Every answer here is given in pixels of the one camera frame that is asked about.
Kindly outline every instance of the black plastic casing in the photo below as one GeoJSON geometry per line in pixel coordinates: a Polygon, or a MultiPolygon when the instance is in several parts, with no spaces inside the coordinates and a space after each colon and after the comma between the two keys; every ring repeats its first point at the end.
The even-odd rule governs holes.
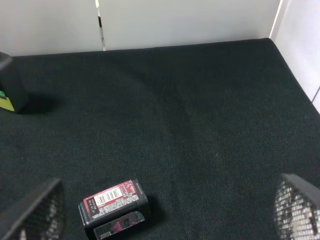
{"type": "Polygon", "coordinates": [[[119,209],[116,209],[114,211],[111,211],[107,214],[104,214],[100,217],[97,217],[96,219],[92,219],[86,210],[84,201],[82,201],[79,205],[79,212],[82,218],[83,227],[85,230],[85,233],[89,240],[97,240],[97,237],[94,233],[94,229],[98,228],[104,224],[107,224],[113,220],[116,220],[124,215],[130,214],[132,212],[140,212],[145,220],[148,220],[150,215],[150,207],[149,207],[149,201],[147,196],[145,195],[144,191],[142,190],[139,182],[137,179],[132,181],[135,189],[137,191],[137,195],[139,197],[139,200],[131,202],[119,209]]]}
{"type": "Polygon", "coordinates": [[[19,113],[29,103],[14,59],[3,52],[0,52],[0,91],[10,99],[15,113],[19,113]]]}

